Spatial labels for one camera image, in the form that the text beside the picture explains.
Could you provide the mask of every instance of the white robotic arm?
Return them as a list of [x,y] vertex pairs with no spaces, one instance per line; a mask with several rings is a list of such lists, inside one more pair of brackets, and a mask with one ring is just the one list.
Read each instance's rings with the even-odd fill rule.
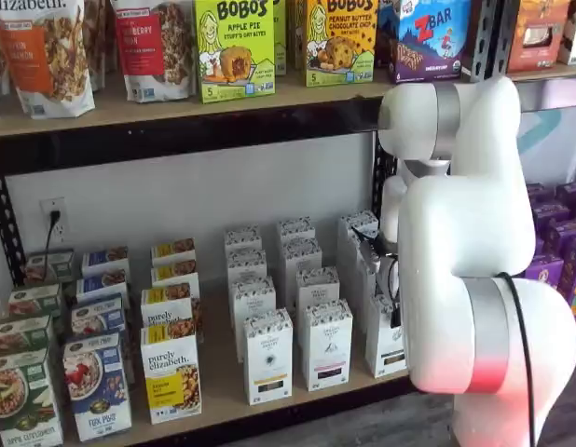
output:
[[[462,447],[528,446],[518,315],[508,285],[494,278],[520,273],[534,252],[515,139],[519,120],[517,91],[507,78],[401,85],[381,107],[379,138],[388,152],[425,160],[430,174],[435,165],[428,160],[451,158],[450,176],[416,175],[405,188],[396,185],[393,201],[383,203],[381,230],[395,242],[397,224],[411,380],[427,392],[457,395],[453,431]],[[575,367],[576,324],[548,285],[514,284],[532,360],[538,437]]]

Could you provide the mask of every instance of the floor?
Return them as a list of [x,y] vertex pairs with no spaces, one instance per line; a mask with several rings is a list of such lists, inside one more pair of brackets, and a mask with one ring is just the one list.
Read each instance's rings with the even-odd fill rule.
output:
[[[441,447],[451,398],[413,394],[267,433],[226,447]],[[541,447],[576,447],[576,371],[551,411]]]

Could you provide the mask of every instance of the power cord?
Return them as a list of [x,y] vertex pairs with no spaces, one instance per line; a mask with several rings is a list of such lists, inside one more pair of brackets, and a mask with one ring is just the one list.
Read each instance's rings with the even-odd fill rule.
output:
[[522,337],[522,347],[524,349],[524,361],[526,363],[527,369],[527,384],[528,384],[528,430],[530,438],[530,447],[536,447],[535,439],[535,429],[534,429],[534,388],[532,384],[532,364],[530,363],[530,352],[528,350],[528,338],[527,338],[527,328],[524,324],[524,314],[522,313],[522,307],[520,306],[520,298],[518,297],[518,291],[515,288],[514,280],[510,275],[505,272],[501,272],[497,275],[497,278],[503,279],[510,291],[512,291],[512,296],[514,297],[515,311],[518,314],[518,325],[520,326],[520,336]]
[[49,251],[49,242],[52,239],[52,232],[54,231],[54,227],[61,219],[61,212],[58,210],[53,210],[49,213],[49,230],[48,230],[48,237],[46,239],[46,249],[44,250],[44,273],[42,274],[42,282],[46,282],[46,274],[48,273],[48,251]]

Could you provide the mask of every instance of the granola bag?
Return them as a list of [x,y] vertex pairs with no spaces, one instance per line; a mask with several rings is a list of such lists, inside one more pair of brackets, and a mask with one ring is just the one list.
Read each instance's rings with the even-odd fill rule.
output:
[[83,46],[87,54],[89,80],[93,91],[105,87],[105,2],[85,0]]
[[195,94],[193,1],[116,0],[113,7],[127,99],[170,101]]
[[94,108],[83,46],[83,0],[0,0],[0,48],[23,112],[79,116]]

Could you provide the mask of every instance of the cartoon girl illustration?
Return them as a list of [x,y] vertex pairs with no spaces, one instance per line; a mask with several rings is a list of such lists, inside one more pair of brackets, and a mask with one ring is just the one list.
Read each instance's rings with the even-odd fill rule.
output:
[[325,49],[327,44],[327,13],[325,9],[317,4],[310,13],[309,18],[309,36],[310,40],[307,44],[308,56],[316,57],[317,53]]
[[217,29],[217,18],[211,11],[206,11],[199,21],[199,67],[203,77],[224,78],[220,65],[222,44]]

